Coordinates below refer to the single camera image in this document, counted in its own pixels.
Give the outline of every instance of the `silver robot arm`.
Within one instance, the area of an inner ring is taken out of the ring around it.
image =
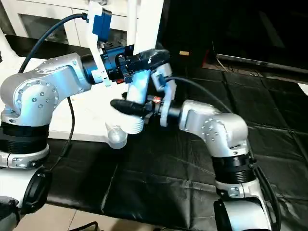
[[[1,120],[30,127],[50,124],[52,112],[62,100],[90,89],[79,55],[51,58],[3,82],[0,97],[6,107]]]
[[[271,230],[259,180],[249,162],[245,121],[207,103],[186,100],[179,128],[199,136],[212,156],[221,197],[214,203],[218,230]]]

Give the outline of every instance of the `black tablecloth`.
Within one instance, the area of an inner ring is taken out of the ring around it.
[[[282,230],[308,230],[308,97],[297,84],[274,79],[201,68],[190,77],[246,120],[254,154],[279,198]],[[179,83],[177,99],[188,98],[223,111],[199,90]],[[56,161],[64,142],[49,140],[46,166]],[[213,231],[217,199],[204,142],[153,121],[142,133],[129,135],[122,150],[73,141],[54,170],[48,202],[168,228]]]

